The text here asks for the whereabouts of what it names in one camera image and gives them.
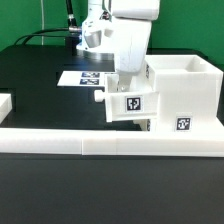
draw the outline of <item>black cable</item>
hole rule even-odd
[[[30,38],[30,39],[31,39],[31,38],[33,38],[33,37],[63,37],[63,38],[68,37],[68,38],[69,38],[69,36],[61,36],[61,35],[30,34],[30,35],[24,35],[24,36],[18,38],[18,39],[15,41],[14,45],[17,45],[18,42],[19,42],[20,40],[24,39],[24,38]]]
[[[30,35],[26,35],[27,37],[22,42],[22,44],[25,45],[35,35],[42,34],[42,33],[58,32],[58,31],[69,31],[69,29],[68,28],[53,28],[53,29],[39,30],[39,31],[37,31],[35,33],[32,33]]]
[[[76,19],[74,17],[72,1],[66,0],[67,13],[68,13],[68,26],[77,26]]]

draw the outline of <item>black table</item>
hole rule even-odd
[[[86,68],[113,64],[55,46],[1,52],[0,90],[14,107],[2,127],[138,130],[107,124],[93,89],[56,86],[63,70]],[[0,154],[0,223],[221,224],[223,210],[223,158]]]

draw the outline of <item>white base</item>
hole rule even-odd
[[[214,129],[203,133],[1,128],[0,152],[224,157],[224,128],[218,120]]]

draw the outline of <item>white object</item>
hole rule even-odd
[[[151,133],[0,128],[1,153],[224,157],[224,131]]]
[[[12,110],[11,94],[0,94],[0,123]]]
[[[138,75],[144,62],[152,23],[114,18],[114,60],[119,75]]]
[[[159,15],[160,0],[113,0],[111,14],[114,17],[156,20]]]
[[[77,45],[78,55],[98,60],[113,60],[113,27],[102,19],[102,0],[88,0],[88,16],[82,23],[82,42]]]
[[[107,122],[134,120],[151,131],[201,132],[217,126],[223,72],[196,55],[147,55],[129,91],[118,92],[118,75],[106,75]]]
[[[64,71],[57,86],[104,87],[105,72]]]
[[[105,95],[102,90],[95,90],[94,97],[95,97],[95,101],[98,103],[103,102],[103,100],[105,100]]]

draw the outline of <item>wire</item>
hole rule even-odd
[[[33,34],[26,35],[26,39],[22,42],[23,45],[26,45],[26,43],[35,35],[37,34],[43,34],[43,33],[50,33],[50,32],[58,32],[58,31],[69,31],[68,28],[53,28],[53,29],[45,29],[45,30],[39,30]]]
[[[66,0],[67,13],[68,13],[68,26],[77,26],[76,19],[74,17],[72,1]]]
[[[18,38],[18,39],[15,41],[14,45],[17,45],[18,42],[19,42],[20,40],[24,39],[24,38],[30,38],[30,39],[31,39],[31,38],[33,38],[33,37],[63,37],[63,38],[68,37],[68,38],[69,38],[69,36],[62,36],[62,35],[30,34],[30,35],[24,35],[24,36]]]

